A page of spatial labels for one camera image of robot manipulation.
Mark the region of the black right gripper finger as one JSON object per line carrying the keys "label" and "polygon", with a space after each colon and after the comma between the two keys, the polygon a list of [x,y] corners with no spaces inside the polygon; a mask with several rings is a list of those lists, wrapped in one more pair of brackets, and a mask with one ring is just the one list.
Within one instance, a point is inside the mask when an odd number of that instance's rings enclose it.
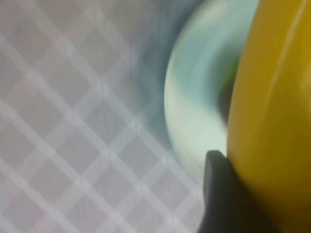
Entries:
{"label": "black right gripper finger", "polygon": [[240,182],[231,162],[218,150],[207,152],[203,194],[205,213],[198,232],[279,232]]}

